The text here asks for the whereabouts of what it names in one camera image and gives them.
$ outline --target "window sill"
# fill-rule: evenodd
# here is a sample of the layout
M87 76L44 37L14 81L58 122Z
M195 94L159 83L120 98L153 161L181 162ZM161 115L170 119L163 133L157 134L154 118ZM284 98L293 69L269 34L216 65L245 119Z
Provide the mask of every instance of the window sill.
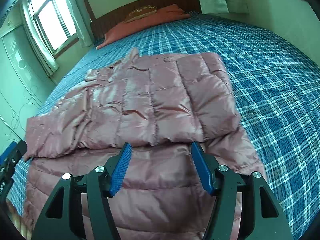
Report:
M57 49L57 51L55 52L55 54L53 55L54 59L57 59L58 57L60 57L62 55L62 53L64 53L67 49L69 49L71 46L73 46L74 44L76 44L79 41L79 38L76 37L74 39L72 39L71 41L66 41L68 42L66 45L62 44L60 48Z

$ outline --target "orange pillow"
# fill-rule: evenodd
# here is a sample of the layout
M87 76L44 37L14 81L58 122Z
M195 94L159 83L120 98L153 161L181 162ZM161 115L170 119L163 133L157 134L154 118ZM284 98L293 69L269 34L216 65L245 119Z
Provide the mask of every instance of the orange pillow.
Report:
M155 14L156 12L157 12L157 8L155 6L146 5L138 9L135 9L131 13L129 13L129 15L125 18L124 22L129 23L135 20L139 20L151 14Z
M180 9L176 4L160 8L155 14L149 15L142 19L128 23L120 22L104 35L104 42L97 46L96 49L101 49L102 47L110 43L118 41L124 37L145 30L152 26L190 17L191 16L189 14L185 14L184 10Z

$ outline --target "blue rubber fingertip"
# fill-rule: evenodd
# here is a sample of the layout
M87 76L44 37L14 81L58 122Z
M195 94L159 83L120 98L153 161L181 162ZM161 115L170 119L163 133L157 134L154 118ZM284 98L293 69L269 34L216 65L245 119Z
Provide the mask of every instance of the blue rubber fingertip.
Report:
M195 163L202 187L210 195L214 192L212 173L209 170L207 163L202 154L202 148L199 149L198 144L193 142L191 145L191 156Z
M121 188L125 173L131 160L131 145L127 144L112 175L110 184L110 194L114 196Z

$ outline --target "blue gripper pad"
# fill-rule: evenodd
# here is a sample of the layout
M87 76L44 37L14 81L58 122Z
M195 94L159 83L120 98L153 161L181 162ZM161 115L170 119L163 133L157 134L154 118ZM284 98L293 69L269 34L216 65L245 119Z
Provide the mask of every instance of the blue gripper pad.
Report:
M191 145L191 156L192 156L193 162L195 163L198 175L200 177L202 187L210 195L213 195L213 192L214 192L213 176L203 157L203 154L204 152L201 146L197 142L193 142Z
M117 156L110 157L106 163L107 171L109 173L112 172L109 190L111 196L114 196L121 188L125 173L131 160L131 150L131 145L129 143L125 143L120 153Z

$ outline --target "checkered fabric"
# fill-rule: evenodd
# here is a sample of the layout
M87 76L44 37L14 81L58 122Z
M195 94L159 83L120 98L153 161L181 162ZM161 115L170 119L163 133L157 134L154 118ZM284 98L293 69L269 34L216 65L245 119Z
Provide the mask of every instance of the checkered fabric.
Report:
M320 209L320 69L274 33L201 14L141 31L92 49L63 78L42 106L48 112L88 69L124 57L218 53L228 70L242 125L265 165L269 185L298 239ZM11 190L23 212L28 164L19 162Z

